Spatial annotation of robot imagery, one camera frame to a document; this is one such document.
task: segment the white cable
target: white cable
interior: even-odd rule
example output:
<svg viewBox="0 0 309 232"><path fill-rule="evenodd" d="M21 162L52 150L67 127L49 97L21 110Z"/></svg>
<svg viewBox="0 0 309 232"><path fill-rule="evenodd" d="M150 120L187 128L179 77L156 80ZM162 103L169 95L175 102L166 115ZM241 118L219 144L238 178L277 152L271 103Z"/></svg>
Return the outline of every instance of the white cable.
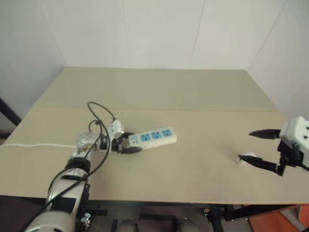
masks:
<svg viewBox="0 0 309 232"><path fill-rule="evenodd" d="M23 147L37 147L37 146L57 146L57 147L68 147L68 148L75 148L76 146L72 146L72 145L61 145L61 144L5 144L5 145L1 145L1 148L4 147L8 147L8 146L23 146Z"/></svg>

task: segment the tabletop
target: tabletop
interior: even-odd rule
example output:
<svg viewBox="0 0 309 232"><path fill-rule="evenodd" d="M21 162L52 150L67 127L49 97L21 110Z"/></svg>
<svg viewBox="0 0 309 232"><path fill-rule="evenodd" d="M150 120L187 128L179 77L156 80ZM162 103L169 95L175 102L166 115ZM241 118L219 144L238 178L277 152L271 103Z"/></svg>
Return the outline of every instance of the tabletop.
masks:
<svg viewBox="0 0 309 232"><path fill-rule="evenodd" d="M143 82L154 73L159 74L156 81L148 85ZM139 99L138 93L147 97ZM286 120L245 71L68 67L6 144L75 145L77 136L87 131L93 119L87 101L108 106L125 131L172 126L178 136L175 144L137 154L111 153L90 178L92 200L249 204L309 201L309 186L304 184L309 175L300 169L288 167L280 177L236 163L237 155L251 151L278 162L279 140L262 140L248 133L279 129ZM106 124L111 121L103 110L95 111ZM66 165L71 152L71 148L60 147L0 149L0 194L46 197L50 181ZM103 155L94 155L93 167Z"/></svg>

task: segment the white wall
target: white wall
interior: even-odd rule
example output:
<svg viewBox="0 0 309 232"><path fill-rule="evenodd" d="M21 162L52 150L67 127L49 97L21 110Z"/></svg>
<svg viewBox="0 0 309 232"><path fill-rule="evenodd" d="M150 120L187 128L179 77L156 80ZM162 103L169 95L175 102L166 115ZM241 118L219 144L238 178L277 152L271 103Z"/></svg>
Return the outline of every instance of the white wall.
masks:
<svg viewBox="0 0 309 232"><path fill-rule="evenodd" d="M246 69L309 116L308 15L308 0L3 0L0 96L23 117L66 65Z"/></svg>

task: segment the orange object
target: orange object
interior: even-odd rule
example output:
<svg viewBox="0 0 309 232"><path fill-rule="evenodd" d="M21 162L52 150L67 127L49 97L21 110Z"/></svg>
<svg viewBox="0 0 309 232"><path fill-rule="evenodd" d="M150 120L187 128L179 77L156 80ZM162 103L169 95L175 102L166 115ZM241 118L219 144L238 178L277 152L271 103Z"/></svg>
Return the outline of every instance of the orange object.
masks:
<svg viewBox="0 0 309 232"><path fill-rule="evenodd" d="M280 212L249 218L254 232L298 232Z"/></svg>
<svg viewBox="0 0 309 232"><path fill-rule="evenodd" d="M309 227L309 204L300 207L298 220L304 225L304 227Z"/></svg>

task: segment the table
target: table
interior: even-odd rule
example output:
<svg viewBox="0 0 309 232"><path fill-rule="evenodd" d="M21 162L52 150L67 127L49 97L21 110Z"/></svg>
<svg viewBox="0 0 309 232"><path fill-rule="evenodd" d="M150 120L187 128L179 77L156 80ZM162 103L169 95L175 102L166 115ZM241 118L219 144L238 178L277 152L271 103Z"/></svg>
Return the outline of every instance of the table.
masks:
<svg viewBox="0 0 309 232"><path fill-rule="evenodd" d="M66 67L6 144L74 145L93 116L88 101L108 107L125 130L172 126L175 144L134 155L110 154L91 180L90 199L212 204L309 202L309 175L284 177L236 163L253 151L279 162L279 140L248 136L281 128L286 118L244 70L128 70ZM111 121L101 109L103 121ZM45 198L70 148L0 149L0 195ZM98 163L102 154L94 157Z"/></svg>

